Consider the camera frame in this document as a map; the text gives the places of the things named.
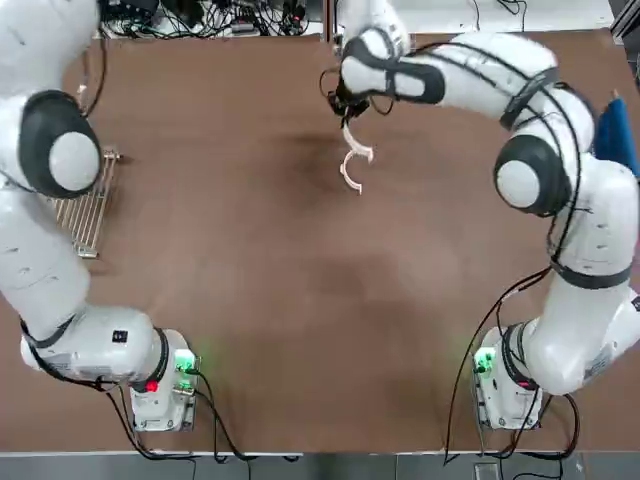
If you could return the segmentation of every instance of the metal rack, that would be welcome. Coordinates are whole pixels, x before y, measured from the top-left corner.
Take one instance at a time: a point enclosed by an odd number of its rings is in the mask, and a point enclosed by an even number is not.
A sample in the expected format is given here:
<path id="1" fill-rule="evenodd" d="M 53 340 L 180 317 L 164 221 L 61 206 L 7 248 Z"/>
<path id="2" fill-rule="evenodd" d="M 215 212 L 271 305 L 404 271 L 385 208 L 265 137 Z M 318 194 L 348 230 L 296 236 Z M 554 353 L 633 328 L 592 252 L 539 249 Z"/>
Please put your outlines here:
<path id="1" fill-rule="evenodd" d="M 73 247 L 82 258 L 98 257 L 98 240 L 112 194 L 116 164 L 121 155 L 113 148 L 103 152 L 100 178 L 85 195 L 74 199 L 49 199 L 58 225 L 71 233 Z"/>

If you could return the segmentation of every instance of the black cable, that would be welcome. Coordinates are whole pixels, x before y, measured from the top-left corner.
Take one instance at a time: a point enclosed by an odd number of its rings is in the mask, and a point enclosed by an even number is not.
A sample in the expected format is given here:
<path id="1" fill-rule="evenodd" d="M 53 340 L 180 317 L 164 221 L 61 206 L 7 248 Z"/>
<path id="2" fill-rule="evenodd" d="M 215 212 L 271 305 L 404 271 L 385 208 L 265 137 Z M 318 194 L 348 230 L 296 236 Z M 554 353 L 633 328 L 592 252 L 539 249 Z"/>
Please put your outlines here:
<path id="1" fill-rule="evenodd" d="M 181 454 L 181 453 L 156 453 L 156 452 L 153 452 L 153 451 L 149 450 L 142 443 L 142 440 L 140 440 L 136 436 L 136 433 L 135 433 L 135 430 L 134 430 L 135 425 L 130 421 L 129 411 L 127 409 L 127 403 L 124 400 L 124 391 L 122 390 L 122 385 L 118 384 L 118 385 L 116 385 L 116 387 L 118 388 L 118 391 L 120 392 L 120 403 L 122 405 L 122 414 L 124 415 L 124 418 L 126 420 L 125 433 L 127 433 L 127 437 L 129 438 L 129 441 L 132 442 L 132 445 L 133 445 L 134 449 L 136 449 L 137 451 L 142 451 L 143 452 L 143 456 L 145 458 L 153 457 L 153 458 L 149 458 L 149 460 L 195 460 L 196 458 L 200 458 L 199 455 L 193 455 L 191 453 L 186 454 L 186 455 L 185 454 Z M 107 391 L 107 392 L 105 392 L 105 394 L 108 397 L 110 397 L 110 399 L 112 400 L 111 403 L 112 403 L 112 405 L 114 405 L 114 407 L 116 409 L 116 413 L 118 414 L 118 416 L 120 416 L 120 418 L 122 418 L 121 415 L 120 415 L 120 410 L 117 407 L 117 405 L 115 404 L 115 400 L 113 399 L 113 397 L 111 395 L 111 392 Z"/>
<path id="2" fill-rule="evenodd" d="M 502 7 L 509 12 L 514 17 L 520 14 L 520 4 L 524 5 L 524 9 L 522 10 L 522 31 L 524 32 L 524 20 L 527 16 L 527 8 L 528 4 L 526 0 L 496 0 Z M 515 5 L 516 8 L 512 9 L 510 5 Z"/>
<path id="3" fill-rule="evenodd" d="M 391 113 L 391 111 L 393 110 L 393 105 L 394 105 L 394 100 L 393 98 L 391 99 L 391 102 L 389 103 L 389 108 L 387 108 L 386 110 L 382 110 L 378 104 L 376 103 L 376 101 L 374 100 L 374 97 L 371 96 L 369 97 L 369 102 L 371 102 L 371 106 L 373 107 L 373 109 L 378 112 L 380 115 L 382 115 L 383 117 L 386 117 L 387 115 L 389 115 Z"/>
<path id="4" fill-rule="evenodd" d="M 544 404 L 544 406 L 540 409 L 540 415 L 538 415 L 538 423 L 542 422 L 542 418 L 544 417 L 544 414 L 547 413 L 547 409 L 549 408 L 549 405 L 551 405 L 551 401 L 554 399 L 555 397 L 553 395 L 549 395 L 549 398 L 547 398 L 547 402 Z"/>
<path id="5" fill-rule="evenodd" d="M 327 98 L 329 94 L 324 93 L 324 90 L 322 89 L 322 80 L 324 80 L 324 77 L 329 73 L 335 73 L 337 75 L 340 75 L 340 68 L 339 67 L 325 68 L 320 74 L 320 79 L 318 80 L 318 87 L 320 88 L 320 94 L 324 98 Z"/>
<path id="6" fill-rule="evenodd" d="M 113 398 L 113 395 L 111 394 L 111 392 L 104 392 L 104 393 L 109 399 L 109 401 L 111 402 L 111 405 L 113 406 L 114 410 L 116 411 L 116 414 L 118 415 L 118 420 L 120 420 L 120 424 L 122 425 L 122 428 L 127 436 L 127 439 L 129 440 L 129 443 L 135 449 L 135 451 L 138 452 L 140 455 L 142 455 L 144 458 L 146 458 L 147 460 L 153 460 L 153 461 L 195 460 L 196 458 L 200 458 L 198 455 L 192 455 L 192 454 L 186 454 L 186 455 L 174 454 L 174 453 L 161 454 L 161 453 L 155 453 L 147 450 L 144 447 L 144 445 L 142 445 L 138 440 L 136 440 L 131 424 L 128 421 L 125 421 L 123 414 L 118 408 L 118 404 L 116 403 L 116 400 Z M 124 394 L 122 394 L 122 390 L 120 391 L 120 393 L 122 395 L 122 401 L 124 403 Z"/>
<path id="7" fill-rule="evenodd" d="M 218 454 L 218 414 L 217 414 L 217 410 L 215 408 L 215 402 L 214 402 L 214 397 L 213 397 L 213 389 L 211 388 L 211 384 L 209 383 L 209 380 L 207 380 L 207 377 L 204 376 L 203 373 L 196 371 L 195 375 L 197 375 L 198 377 L 200 377 L 202 379 L 202 381 L 205 384 L 205 387 L 207 388 L 207 393 L 209 394 L 209 399 L 211 400 L 211 405 L 213 405 L 213 458 L 216 461 L 216 463 L 218 463 L 219 465 L 222 465 L 224 463 L 227 463 L 227 457 L 221 457 Z"/>
<path id="8" fill-rule="evenodd" d="M 238 460 L 242 460 L 243 462 L 250 462 L 251 460 L 255 460 L 256 458 L 258 458 L 251 455 L 245 455 L 244 453 L 240 452 L 240 450 L 238 450 L 235 443 L 233 443 L 233 440 L 231 440 L 231 437 L 229 436 L 229 431 L 227 430 L 227 427 L 224 424 L 224 421 L 222 420 L 222 418 L 220 417 L 220 414 L 218 413 L 218 410 L 214 406 L 213 402 L 204 393 L 202 393 L 199 390 L 196 390 L 196 395 L 203 398 L 204 401 L 209 406 L 209 408 L 211 409 L 211 413 L 213 414 L 214 421 L 217 421 L 220 424 L 222 433 L 224 434 L 224 437 L 227 440 L 227 443 L 229 444 L 229 448 L 231 449 L 231 452 L 233 453 L 233 455 Z"/>
<path id="9" fill-rule="evenodd" d="M 304 26 L 304 28 L 302 29 L 302 31 L 300 33 L 298 33 L 298 36 L 302 36 L 305 33 L 307 33 L 307 30 L 309 29 L 309 24 L 311 23 L 311 20 L 309 20 L 309 18 L 307 17 L 307 24 Z"/>
<path id="10" fill-rule="evenodd" d="M 518 475 L 513 477 L 511 480 L 517 480 L 518 478 L 522 478 L 522 477 L 546 478 L 547 480 L 562 480 L 562 477 L 564 476 L 564 468 L 562 466 L 562 460 L 558 460 L 558 465 L 559 465 L 559 471 L 558 471 L 558 475 L 556 476 L 542 475 L 541 473 L 525 472 L 525 473 L 519 473 Z"/>
<path id="11" fill-rule="evenodd" d="M 578 446 L 578 439 L 580 438 L 580 411 L 578 410 L 578 404 L 570 394 L 567 393 L 563 396 L 569 402 L 571 410 L 573 411 L 573 435 L 569 446 L 560 453 L 523 452 L 523 455 L 540 460 L 566 460 L 575 452 Z"/>
<path id="12" fill-rule="evenodd" d="M 487 453 L 486 454 L 487 456 L 498 458 L 500 460 L 506 460 L 507 458 L 511 457 L 515 453 L 518 443 L 520 442 L 520 437 L 522 436 L 522 432 L 524 432 L 524 429 L 527 426 L 527 422 L 529 420 L 529 417 L 531 417 L 531 412 L 533 412 L 533 408 L 536 405 L 536 400 L 538 400 L 539 394 L 540 394 L 540 388 L 536 388 L 536 391 L 533 394 L 533 400 L 531 400 L 531 406 L 529 407 L 529 411 L 525 415 L 524 420 L 522 421 L 522 426 L 518 430 L 515 440 L 511 442 L 511 445 L 508 446 L 505 450 L 502 450 L 498 453 Z"/>
<path id="13" fill-rule="evenodd" d="M 340 0 L 333 0 L 333 34 L 338 34 L 338 2 Z"/>
<path id="14" fill-rule="evenodd" d="M 104 90 L 104 85 L 107 81 L 107 66 L 108 66 L 108 58 L 107 58 L 107 40 L 106 40 L 106 32 L 102 30 L 102 28 L 98 28 L 98 32 L 100 33 L 100 53 L 102 57 L 102 70 L 100 72 L 100 81 L 98 83 L 98 89 L 96 90 L 96 94 L 93 97 L 93 101 L 87 107 L 87 111 L 84 116 L 88 117 L 93 113 L 98 102 L 100 101 L 100 97 L 102 97 L 102 92 Z"/>
<path id="15" fill-rule="evenodd" d="M 547 267 L 547 268 L 545 268 L 543 270 L 540 270 L 539 272 L 536 272 L 536 273 L 534 273 L 532 275 L 529 275 L 528 277 L 523 278 L 522 280 L 519 280 L 518 282 L 513 284 L 511 287 L 509 287 L 502 295 L 500 295 L 500 298 L 496 301 L 496 303 L 494 303 L 493 307 L 491 307 L 491 309 L 487 312 L 487 314 L 484 316 L 484 318 L 482 319 L 482 321 L 480 322 L 480 324 L 476 328 L 476 331 L 474 332 L 473 336 L 471 337 L 471 340 L 469 341 L 469 345 L 467 346 L 467 349 L 466 349 L 466 351 L 465 351 L 465 353 L 464 353 L 464 355 L 462 357 L 462 361 L 460 362 L 460 368 L 458 368 L 458 373 L 456 375 L 456 380 L 455 380 L 455 383 L 453 385 L 453 392 L 451 394 L 451 401 L 449 403 L 449 417 L 448 417 L 448 420 L 447 420 L 447 438 L 446 438 L 445 450 L 444 450 L 444 465 L 445 466 L 449 462 L 451 462 L 455 458 L 457 458 L 457 456 L 458 456 L 458 455 L 455 455 L 455 456 L 452 456 L 451 458 L 449 458 L 449 448 L 450 448 L 450 445 L 451 445 L 451 422 L 452 422 L 452 418 L 453 418 L 453 406 L 455 404 L 456 395 L 457 395 L 457 392 L 458 392 L 458 385 L 460 383 L 460 377 L 462 376 L 462 371 L 464 369 L 464 365 L 465 365 L 465 362 L 467 360 L 467 357 L 469 356 L 469 352 L 471 352 L 471 348 L 473 347 L 473 342 L 475 341 L 476 337 L 480 334 L 480 331 L 482 330 L 482 327 L 484 327 L 484 324 L 487 323 L 487 320 L 489 319 L 489 317 L 491 316 L 493 311 L 498 307 L 500 302 L 502 302 L 502 300 L 507 295 L 510 295 L 512 292 L 524 291 L 524 289 L 520 288 L 522 285 L 526 285 L 526 288 L 532 287 L 536 283 L 540 282 L 544 277 L 546 277 L 550 270 L 551 270 L 551 268 Z"/>
<path id="16" fill-rule="evenodd" d="M 478 8 L 478 2 L 473 0 L 473 5 L 476 7 L 476 30 L 480 31 L 480 9 Z"/>

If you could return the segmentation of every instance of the blue object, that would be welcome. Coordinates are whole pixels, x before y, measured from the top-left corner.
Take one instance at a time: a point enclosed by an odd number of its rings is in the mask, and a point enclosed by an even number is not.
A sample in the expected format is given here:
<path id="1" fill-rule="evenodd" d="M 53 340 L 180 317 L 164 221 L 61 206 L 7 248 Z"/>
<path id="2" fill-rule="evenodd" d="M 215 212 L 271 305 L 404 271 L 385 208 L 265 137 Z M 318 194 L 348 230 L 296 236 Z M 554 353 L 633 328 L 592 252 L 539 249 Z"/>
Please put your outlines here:
<path id="1" fill-rule="evenodd" d="M 624 100 L 616 97 L 598 121 L 594 141 L 595 156 L 629 167 L 637 177 L 638 161 L 631 133 L 631 123 Z"/>

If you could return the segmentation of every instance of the table surface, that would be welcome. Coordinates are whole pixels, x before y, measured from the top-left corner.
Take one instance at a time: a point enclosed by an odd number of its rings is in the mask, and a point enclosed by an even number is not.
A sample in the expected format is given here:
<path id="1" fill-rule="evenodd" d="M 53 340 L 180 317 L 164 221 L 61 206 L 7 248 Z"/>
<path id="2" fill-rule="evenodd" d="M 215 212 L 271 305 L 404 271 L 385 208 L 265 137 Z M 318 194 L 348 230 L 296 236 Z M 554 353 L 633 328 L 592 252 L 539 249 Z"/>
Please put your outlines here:
<path id="1" fill-rule="evenodd" d="M 534 38 L 596 108 L 617 89 L 640 125 L 607 32 Z M 90 300 L 183 332 L 241 449 L 437 451 L 467 342 L 497 296 L 547 262 L 548 221 L 494 191 L 507 133 L 456 110 L 397 105 L 359 120 L 377 161 L 352 165 L 358 197 L 318 92 L 332 62 L 317 38 L 111 42 L 94 123 L 128 160 Z M 505 322 L 536 316 L 547 286 L 510 301 Z M 107 399 L 24 366 L 15 315 L 2 303 L 0 316 L 0 450 L 129 450 Z M 635 348 L 577 394 L 581 449 L 640 449 L 638 366 Z M 477 450 L 463 382 L 452 446 Z M 571 413 L 561 401 L 552 412 L 522 447 L 563 448 Z M 147 444 L 211 450 L 210 417 Z"/>

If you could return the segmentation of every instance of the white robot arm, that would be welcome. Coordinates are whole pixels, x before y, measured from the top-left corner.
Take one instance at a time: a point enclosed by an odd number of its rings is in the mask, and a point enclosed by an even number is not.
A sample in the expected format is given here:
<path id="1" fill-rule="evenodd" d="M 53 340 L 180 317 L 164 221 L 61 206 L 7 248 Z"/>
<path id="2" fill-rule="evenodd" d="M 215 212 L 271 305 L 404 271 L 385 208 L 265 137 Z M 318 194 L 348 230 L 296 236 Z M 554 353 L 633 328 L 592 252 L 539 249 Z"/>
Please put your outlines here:
<path id="1" fill-rule="evenodd" d="M 0 0 L 0 291 L 28 365 L 126 382 L 138 430 L 180 430 L 193 403 L 187 342 L 137 310 L 87 303 L 89 272 L 41 197 L 77 197 L 99 175 L 97 137 L 61 91 L 98 21 L 96 0 Z"/>
<path id="2" fill-rule="evenodd" d="M 589 153 L 594 116 L 557 81 L 556 59 L 544 46 L 469 33 L 412 54 L 386 0 L 352 1 L 345 25 L 334 111 L 357 116 L 368 96 L 383 95 L 499 120 L 512 136 L 494 167 L 496 190 L 513 208 L 554 217 L 554 273 L 542 314 L 504 332 L 492 329 L 476 354 L 486 422 L 519 429 L 531 412 L 528 423 L 535 425 L 539 389 L 573 392 L 640 339 L 640 297 L 629 288 L 636 179 Z"/>

